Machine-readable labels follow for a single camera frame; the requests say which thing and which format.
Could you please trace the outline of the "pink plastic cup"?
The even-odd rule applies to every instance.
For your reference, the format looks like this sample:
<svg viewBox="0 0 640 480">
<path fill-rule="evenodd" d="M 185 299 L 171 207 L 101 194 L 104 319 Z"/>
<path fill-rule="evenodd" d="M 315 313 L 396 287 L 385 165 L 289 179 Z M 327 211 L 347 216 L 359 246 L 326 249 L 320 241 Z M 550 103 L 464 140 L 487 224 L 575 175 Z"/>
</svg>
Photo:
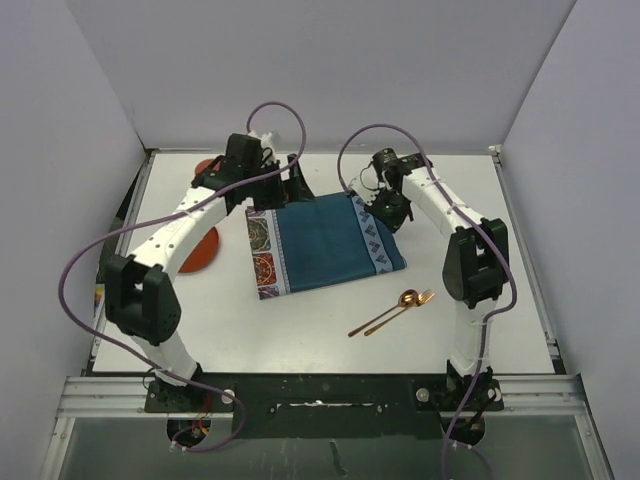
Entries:
<svg viewBox="0 0 640 480">
<path fill-rule="evenodd" d="M 211 158 L 200 161 L 194 168 L 194 174 L 198 175 L 202 173 L 212 162 L 213 160 Z"/>
</svg>

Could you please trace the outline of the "blue patterned placemat cloth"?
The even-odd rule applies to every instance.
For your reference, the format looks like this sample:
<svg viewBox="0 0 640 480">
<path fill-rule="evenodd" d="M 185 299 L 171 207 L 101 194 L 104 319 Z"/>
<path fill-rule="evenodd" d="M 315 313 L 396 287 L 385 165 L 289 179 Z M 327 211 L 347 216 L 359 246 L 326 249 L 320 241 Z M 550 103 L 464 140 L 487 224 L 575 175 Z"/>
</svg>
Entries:
<svg viewBox="0 0 640 480">
<path fill-rule="evenodd" d="M 245 210 L 262 300 L 406 268 L 393 234 L 357 195 L 333 193 L 282 209 Z"/>
</svg>

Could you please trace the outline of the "red round plate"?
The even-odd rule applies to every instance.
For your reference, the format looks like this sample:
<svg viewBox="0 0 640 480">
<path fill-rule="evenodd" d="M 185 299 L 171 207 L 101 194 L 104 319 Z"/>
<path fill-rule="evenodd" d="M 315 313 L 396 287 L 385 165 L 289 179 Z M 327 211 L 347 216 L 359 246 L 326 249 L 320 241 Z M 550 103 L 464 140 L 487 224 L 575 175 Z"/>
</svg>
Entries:
<svg viewBox="0 0 640 480">
<path fill-rule="evenodd" d="M 211 228 L 199 241 L 179 269 L 180 274 L 192 274 L 209 266 L 219 250 L 219 233 L 216 227 Z"/>
</svg>

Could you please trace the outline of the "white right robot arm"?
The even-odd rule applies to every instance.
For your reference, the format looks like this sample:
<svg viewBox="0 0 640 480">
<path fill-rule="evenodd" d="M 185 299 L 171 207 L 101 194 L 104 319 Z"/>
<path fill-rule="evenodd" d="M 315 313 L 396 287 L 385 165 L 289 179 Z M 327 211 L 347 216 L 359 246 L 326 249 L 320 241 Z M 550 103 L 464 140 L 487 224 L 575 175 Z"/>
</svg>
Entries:
<svg viewBox="0 0 640 480">
<path fill-rule="evenodd" d="M 481 396 L 473 377 L 489 369 L 489 320 L 510 281 L 506 224 L 488 219 L 469 207 L 436 173 L 431 162 L 416 153 L 404 157 L 385 148 L 372 156 L 372 174 L 353 179 L 347 191 L 391 232 L 413 218 L 418 208 L 448 241 L 442 281 L 456 302 L 454 346 L 449 364 L 458 376 L 445 384 L 448 402 L 469 408 Z"/>
</svg>

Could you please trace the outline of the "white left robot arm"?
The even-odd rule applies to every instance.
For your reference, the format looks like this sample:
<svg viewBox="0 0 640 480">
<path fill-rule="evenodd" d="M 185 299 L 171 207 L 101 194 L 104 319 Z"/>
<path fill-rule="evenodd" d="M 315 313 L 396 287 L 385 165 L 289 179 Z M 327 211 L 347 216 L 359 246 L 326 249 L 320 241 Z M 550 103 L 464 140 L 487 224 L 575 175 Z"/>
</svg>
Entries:
<svg viewBox="0 0 640 480">
<path fill-rule="evenodd" d="M 199 365 L 178 333 L 182 309 L 174 280 L 206 234 L 245 200 L 258 210 L 313 200 L 299 159 L 292 154 L 280 164 L 269 134 L 232 134 L 225 152 L 194 176 L 159 229 L 105 267 L 107 320 L 142 349 L 180 410 L 198 407 L 204 387 L 194 379 Z"/>
</svg>

